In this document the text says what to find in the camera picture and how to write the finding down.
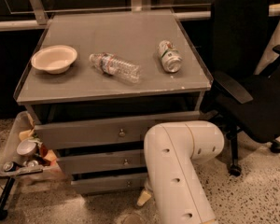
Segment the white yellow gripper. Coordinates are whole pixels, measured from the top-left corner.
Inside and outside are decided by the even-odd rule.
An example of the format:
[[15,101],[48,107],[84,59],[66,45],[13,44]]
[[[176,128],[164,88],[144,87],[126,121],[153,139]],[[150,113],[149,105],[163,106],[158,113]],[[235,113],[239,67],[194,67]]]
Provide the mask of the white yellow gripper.
[[146,179],[144,187],[145,189],[141,191],[136,203],[139,207],[142,207],[152,197],[153,188],[149,178]]

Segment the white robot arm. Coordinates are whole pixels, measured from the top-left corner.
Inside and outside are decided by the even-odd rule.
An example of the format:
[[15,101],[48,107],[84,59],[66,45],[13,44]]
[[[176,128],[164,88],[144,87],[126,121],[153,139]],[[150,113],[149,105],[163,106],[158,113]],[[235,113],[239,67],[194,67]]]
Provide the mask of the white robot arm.
[[208,121],[150,128],[144,140],[148,177],[137,205],[153,198],[161,224],[218,224],[193,164],[213,159],[223,148],[223,133]]

